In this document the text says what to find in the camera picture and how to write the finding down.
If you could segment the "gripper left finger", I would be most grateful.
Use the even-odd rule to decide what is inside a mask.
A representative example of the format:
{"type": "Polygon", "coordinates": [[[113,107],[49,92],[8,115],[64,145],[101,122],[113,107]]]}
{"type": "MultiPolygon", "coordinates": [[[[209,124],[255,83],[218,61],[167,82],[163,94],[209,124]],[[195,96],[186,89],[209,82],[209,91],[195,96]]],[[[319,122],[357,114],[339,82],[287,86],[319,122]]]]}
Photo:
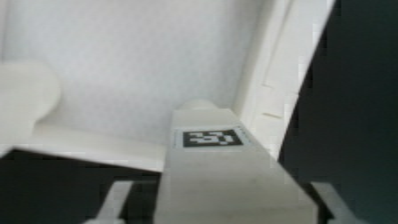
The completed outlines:
{"type": "Polygon", "coordinates": [[[81,224],[152,224],[156,187],[154,181],[115,181],[97,213],[81,224]]]}

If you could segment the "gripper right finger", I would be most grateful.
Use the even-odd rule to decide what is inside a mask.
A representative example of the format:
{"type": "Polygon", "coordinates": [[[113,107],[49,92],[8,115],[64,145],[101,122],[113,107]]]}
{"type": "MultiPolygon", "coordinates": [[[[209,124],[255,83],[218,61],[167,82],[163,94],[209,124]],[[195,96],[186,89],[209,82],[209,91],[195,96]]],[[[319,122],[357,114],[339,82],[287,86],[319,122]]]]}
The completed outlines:
{"type": "Polygon", "coordinates": [[[318,224],[369,224],[353,214],[330,183],[310,182],[309,195],[318,205],[318,224]]]}

